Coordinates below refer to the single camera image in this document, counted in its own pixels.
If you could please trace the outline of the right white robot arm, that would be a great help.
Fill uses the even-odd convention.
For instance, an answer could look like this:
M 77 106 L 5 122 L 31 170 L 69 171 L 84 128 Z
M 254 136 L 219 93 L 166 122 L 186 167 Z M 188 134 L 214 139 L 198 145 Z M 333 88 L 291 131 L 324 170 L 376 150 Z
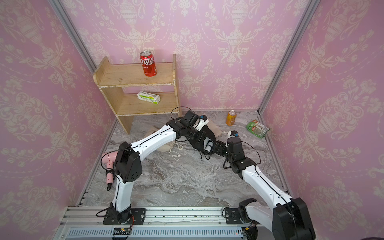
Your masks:
M 265 201 L 253 199 L 239 204 L 245 222 L 256 221 L 268 229 L 276 240 L 314 240 L 316 233 L 306 203 L 294 199 L 265 176 L 259 166 L 245 155 L 243 141 L 231 137 L 226 143 L 216 141 L 214 153 L 229 162 L 232 171 L 248 183 Z

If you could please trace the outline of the pink hair dryer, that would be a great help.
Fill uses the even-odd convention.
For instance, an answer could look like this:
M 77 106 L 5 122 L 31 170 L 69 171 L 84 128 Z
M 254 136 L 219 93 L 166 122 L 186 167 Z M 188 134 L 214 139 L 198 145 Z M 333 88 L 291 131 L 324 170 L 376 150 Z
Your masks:
M 104 167 L 106 171 L 107 191 L 111 190 L 115 180 L 114 163 L 116 161 L 117 154 L 118 151 L 104 153 L 101 159 L 101 166 Z

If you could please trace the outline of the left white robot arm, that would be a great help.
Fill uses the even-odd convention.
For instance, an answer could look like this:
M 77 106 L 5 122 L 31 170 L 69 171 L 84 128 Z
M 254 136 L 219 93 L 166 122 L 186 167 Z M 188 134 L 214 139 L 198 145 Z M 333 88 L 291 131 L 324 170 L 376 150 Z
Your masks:
M 122 143 L 114 163 L 116 174 L 116 190 L 114 198 L 107 210 L 109 219 L 114 224 L 132 223 L 131 195 L 134 182 L 143 172 L 142 161 L 169 142 L 185 137 L 191 140 L 204 126 L 208 117 L 188 111 L 184 117 L 168 121 L 162 128 L 142 140 L 128 144 Z

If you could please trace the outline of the white green small box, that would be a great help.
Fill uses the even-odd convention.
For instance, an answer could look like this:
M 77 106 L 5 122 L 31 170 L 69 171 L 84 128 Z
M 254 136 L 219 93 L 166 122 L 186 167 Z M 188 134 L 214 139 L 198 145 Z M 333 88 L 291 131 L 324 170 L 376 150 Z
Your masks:
M 161 101 L 161 97 L 159 95 L 143 92 L 143 91 L 140 91 L 137 94 L 137 97 L 141 101 L 150 102 L 156 105 Z

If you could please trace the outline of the wooden two-tier shelf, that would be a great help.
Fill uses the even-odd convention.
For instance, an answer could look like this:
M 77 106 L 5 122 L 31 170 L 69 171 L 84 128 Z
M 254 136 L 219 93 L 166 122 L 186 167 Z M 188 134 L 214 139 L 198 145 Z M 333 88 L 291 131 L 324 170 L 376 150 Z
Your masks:
M 180 105 L 177 78 L 177 55 L 169 63 L 157 63 L 157 75 L 146 77 L 142 65 L 113 65 L 104 57 L 96 68 L 93 79 L 115 114 L 122 128 L 129 134 L 135 116 L 177 114 Z M 137 98 L 140 90 L 157 94 L 161 101 L 153 104 Z

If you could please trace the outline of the green snack packet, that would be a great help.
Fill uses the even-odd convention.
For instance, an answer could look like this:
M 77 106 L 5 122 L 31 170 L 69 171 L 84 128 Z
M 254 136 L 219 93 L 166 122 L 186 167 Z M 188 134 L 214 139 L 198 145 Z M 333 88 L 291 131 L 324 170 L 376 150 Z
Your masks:
M 251 134 L 255 135 L 260 139 L 264 138 L 267 132 L 270 130 L 270 128 L 261 124 L 258 120 L 253 120 L 249 122 L 246 125 L 246 128 Z

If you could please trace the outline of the beige pouch under black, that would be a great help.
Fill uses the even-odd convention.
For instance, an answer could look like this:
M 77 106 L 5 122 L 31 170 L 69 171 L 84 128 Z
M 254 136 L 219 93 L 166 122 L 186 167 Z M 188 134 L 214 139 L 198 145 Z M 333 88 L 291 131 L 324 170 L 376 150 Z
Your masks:
M 212 120 L 209 119 L 207 126 L 214 133 L 216 138 L 228 137 L 228 131 L 220 130 L 219 127 Z

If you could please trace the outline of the white hair dryer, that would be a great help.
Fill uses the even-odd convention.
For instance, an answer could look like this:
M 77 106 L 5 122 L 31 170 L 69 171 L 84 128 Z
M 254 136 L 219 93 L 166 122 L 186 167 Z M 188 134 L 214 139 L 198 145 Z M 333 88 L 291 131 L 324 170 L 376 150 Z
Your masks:
M 203 151 L 204 155 L 210 154 L 213 146 L 214 146 L 214 141 L 212 141 L 209 138 L 206 138 L 204 140 L 204 151 Z

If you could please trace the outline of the orange drink can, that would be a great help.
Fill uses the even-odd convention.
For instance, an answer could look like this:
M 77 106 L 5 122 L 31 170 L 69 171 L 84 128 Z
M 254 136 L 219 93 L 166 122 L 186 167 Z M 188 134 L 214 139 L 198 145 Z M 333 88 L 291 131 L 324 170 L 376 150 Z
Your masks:
M 234 110 L 231 110 L 227 114 L 226 124 L 228 126 L 233 126 L 235 124 L 237 113 Z

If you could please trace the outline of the black drawstring pouch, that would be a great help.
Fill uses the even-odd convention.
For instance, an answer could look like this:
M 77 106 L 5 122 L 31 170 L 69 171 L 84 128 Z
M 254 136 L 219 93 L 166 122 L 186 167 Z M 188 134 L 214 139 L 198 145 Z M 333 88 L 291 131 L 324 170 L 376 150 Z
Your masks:
M 214 141 L 214 146 L 211 150 L 211 153 L 208 154 L 208 155 L 204 155 L 203 151 L 204 151 L 204 140 L 206 138 L 209 138 L 211 139 L 212 141 Z M 220 140 L 217 140 L 214 133 L 207 127 L 207 126 L 204 126 L 199 132 L 198 132 L 198 136 L 195 137 L 194 139 L 192 140 L 189 140 L 188 141 L 192 147 L 199 151 L 200 154 L 201 154 L 201 157 L 205 157 L 206 160 L 209 160 L 211 158 L 211 155 L 219 155 L 221 157 L 226 157 L 227 155 L 227 147 L 226 147 L 226 144 Z

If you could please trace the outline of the red cola can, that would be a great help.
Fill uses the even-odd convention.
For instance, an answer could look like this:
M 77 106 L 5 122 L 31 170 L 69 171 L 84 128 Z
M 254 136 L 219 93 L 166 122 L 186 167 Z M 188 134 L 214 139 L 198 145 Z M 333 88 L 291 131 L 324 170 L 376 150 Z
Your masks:
M 152 52 L 149 50 L 142 51 L 140 53 L 140 60 L 145 76 L 154 77 L 157 74 L 157 68 Z

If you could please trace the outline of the beige linen drawstring bag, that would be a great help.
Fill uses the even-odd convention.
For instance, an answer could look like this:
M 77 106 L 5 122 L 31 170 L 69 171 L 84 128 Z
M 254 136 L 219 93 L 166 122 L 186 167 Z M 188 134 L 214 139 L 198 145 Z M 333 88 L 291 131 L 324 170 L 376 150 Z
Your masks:
M 145 134 L 144 138 L 154 134 L 157 132 L 159 129 L 155 127 L 151 127 L 147 133 Z M 175 161 L 179 161 L 181 159 L 181 154 L 179 153 L 181 150 L 183 150 L 183 145 L 182 143 L 176 142 L 176 141 L 170 141 L 161 147 L 157 149 L 158 152 L 161 153 L 168 153 L 168 156 L 173 158 Z

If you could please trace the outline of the aluminium front rail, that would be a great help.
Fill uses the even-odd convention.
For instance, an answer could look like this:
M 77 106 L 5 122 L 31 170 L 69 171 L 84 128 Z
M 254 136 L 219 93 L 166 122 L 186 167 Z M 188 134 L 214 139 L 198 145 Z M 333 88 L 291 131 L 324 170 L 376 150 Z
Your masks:
M 102 207 L 69 207 L 55 240 L 272 240 L 258 222 L 245 224 L 237 207 L 133 208 L 129 223 L 117 225 Z

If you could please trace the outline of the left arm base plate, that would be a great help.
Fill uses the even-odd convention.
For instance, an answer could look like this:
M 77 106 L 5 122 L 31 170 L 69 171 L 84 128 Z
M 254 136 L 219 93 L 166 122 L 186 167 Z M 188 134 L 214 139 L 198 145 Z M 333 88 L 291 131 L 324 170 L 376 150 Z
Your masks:
M 143 225 L 146 217 L 146 209 L 128 208 L 118 212 L 114 207 L 108 208 L 103 220 L 104 225 Z

